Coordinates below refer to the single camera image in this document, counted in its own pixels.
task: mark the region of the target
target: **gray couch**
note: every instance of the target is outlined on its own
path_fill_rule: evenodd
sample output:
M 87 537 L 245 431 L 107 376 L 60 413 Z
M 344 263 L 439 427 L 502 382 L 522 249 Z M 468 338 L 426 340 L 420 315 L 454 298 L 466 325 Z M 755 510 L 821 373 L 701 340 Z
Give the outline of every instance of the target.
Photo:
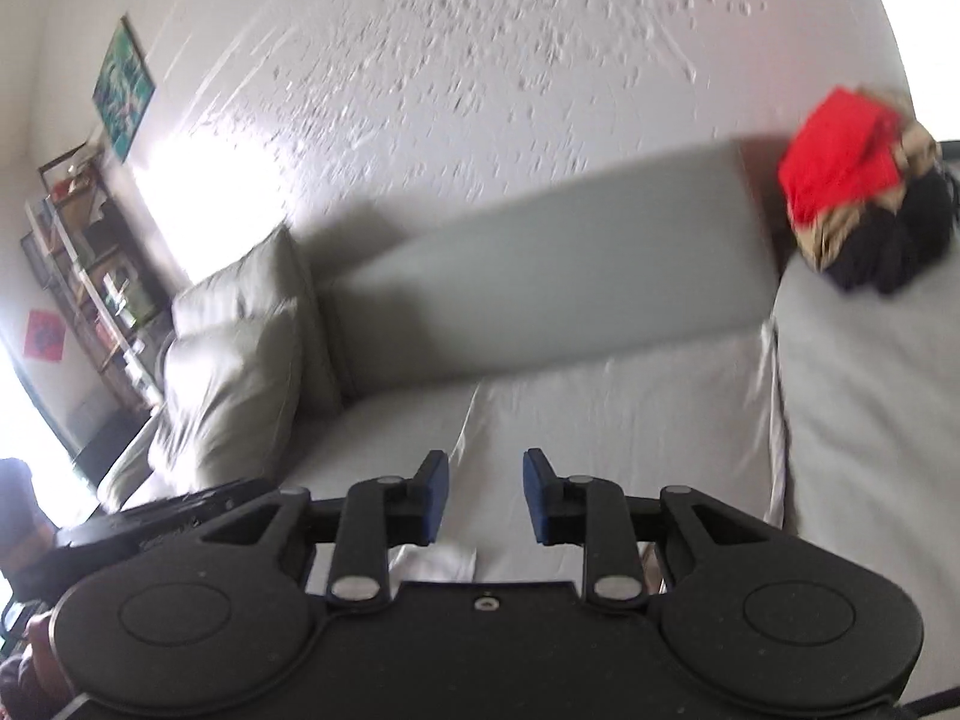
M 438 416 L 437 439 L 447 440 L 469 405 L 457 382 L 754 327 L 769 317 L 778 285 L 760 206 L 732 143 L 571 181 L 474 215 L 320 284 L 313 295 L 295 274 L 304 276 L 301 266 L 282 257 L 263 266 L 258 256 L 255 250 L 181 295 L 174 314 L 181 335 L 249 319 L 251 303 L 265 299 L 251 286 L 258 269 L 296 281 L 280 298 L 296 303 L 307 338 L 304 394 L 296 417 L 289 415 L 292 439 L 281 436 L 280 456 L 257 470 L 278 480 L 302 477 L 302 464 L 316 461 L 311 446 L 331 423 L 384 392 L 438 388 L 438 402 L 467 401 Z M 104 479 L 104 507 L 184 491 L 162 484 L 148 464 L 164 420 L 155 416 Z M 218 473 L 205 479 L 226 481 L 230 470 Z

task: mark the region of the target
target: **couch armrest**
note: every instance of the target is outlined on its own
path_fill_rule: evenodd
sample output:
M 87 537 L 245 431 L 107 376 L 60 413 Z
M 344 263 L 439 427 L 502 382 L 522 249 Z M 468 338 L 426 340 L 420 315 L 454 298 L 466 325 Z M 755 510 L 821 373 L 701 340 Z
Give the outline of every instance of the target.
M 108 514 L 119 512 L 127 499 L 136 493 L 154 472 L 147 463 L 147 453 L 162 416 L 163 412 L 160 410 L 147 421 L 136 434 L 136 438 L 117 458 L 117 462 L 107 471 L 107 476 L 104 476 L 97 488 L 97 498 Z

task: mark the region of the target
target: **black cable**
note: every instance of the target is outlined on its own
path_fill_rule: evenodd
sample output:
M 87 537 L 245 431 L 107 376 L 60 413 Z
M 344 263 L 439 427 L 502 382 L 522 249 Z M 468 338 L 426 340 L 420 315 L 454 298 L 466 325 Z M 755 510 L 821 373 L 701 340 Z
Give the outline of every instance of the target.
M 960 686 L 905 704 L 903 709 L 913 714 L 914 717 L 928 717 L 931 714 L 946 712 L 948 709 L 956 709 L 957 707 L 960 707 Z

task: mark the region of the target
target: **circular cover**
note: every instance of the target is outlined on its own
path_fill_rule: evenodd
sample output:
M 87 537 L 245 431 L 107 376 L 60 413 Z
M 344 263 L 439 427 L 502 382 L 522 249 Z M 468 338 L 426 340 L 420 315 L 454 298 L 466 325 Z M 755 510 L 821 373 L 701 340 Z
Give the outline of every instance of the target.
M 831 712 L 899 696 L 923 623 L 891 581 L 806 544 L 726 547 L 664 600 L 683 664 L 754 707 Z
M 200 712 L 256 691 L 299 654 L 306 596 L 256 550 L 157 550 L 78 583 L 56 607 L 56 656 L 74 688 L 114 706 Z

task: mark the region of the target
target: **pile of clothes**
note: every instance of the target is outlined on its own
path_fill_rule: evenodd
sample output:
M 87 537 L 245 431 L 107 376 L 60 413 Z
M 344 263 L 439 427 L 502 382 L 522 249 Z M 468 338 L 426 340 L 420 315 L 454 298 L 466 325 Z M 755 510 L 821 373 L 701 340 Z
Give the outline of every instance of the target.
M 845 292 L 891 295 L 944 257 L 960 184 L 909 100 L 836 89 L 779 166 L 800 251 Z

